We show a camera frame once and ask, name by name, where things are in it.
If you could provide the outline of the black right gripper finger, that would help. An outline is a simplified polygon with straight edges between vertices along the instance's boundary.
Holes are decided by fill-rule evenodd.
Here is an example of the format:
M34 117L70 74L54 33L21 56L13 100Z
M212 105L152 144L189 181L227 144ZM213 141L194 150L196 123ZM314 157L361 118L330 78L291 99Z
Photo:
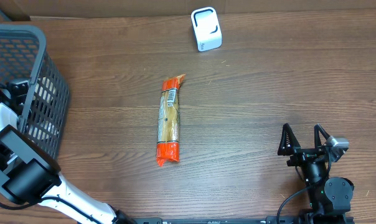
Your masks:
M322 135L325 140L328 140L330 135L325 131L325 129L318 123L314 126L314 145L315 148L321 147L321 138L320 135Z
M300 150L301 146L296 139L293 130L288 123L283 125L281 141L278 148L279 156L291 156L297 150Z

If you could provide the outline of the orange spaghetti pack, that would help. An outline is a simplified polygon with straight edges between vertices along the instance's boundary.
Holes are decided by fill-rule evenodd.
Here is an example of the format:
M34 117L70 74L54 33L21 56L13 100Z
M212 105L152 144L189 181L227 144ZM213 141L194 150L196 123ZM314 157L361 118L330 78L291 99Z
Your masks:
M164 80L157 121L156 161L159 167L165 162L179 162L180 114L178 92L185 74Z

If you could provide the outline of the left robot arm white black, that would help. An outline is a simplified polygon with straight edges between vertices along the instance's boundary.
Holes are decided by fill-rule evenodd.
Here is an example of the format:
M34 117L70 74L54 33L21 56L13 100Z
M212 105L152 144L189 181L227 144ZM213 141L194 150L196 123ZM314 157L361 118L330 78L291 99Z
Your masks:
M34 205L53 208L78 223L134 223L121 210L99 202L71 184L58 163L16 128L11 97L0 87L0 194L23 210Z

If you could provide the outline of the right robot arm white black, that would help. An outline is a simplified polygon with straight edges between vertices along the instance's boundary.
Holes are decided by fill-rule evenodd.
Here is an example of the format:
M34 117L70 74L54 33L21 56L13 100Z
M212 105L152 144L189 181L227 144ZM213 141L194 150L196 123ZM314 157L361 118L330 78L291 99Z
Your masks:
M346 138L328 134L317 124L314 126L314 147L302 148L288 123L283 125L279 156L288 156L287 166L294 167L305 188L286 198L280 205L276 223L354 223L347 217L354 194L354 184L347 178L331 177L332 163L337 162L349 149ZM283 217L282 209L293 198L308 194L308 209L295 217Z

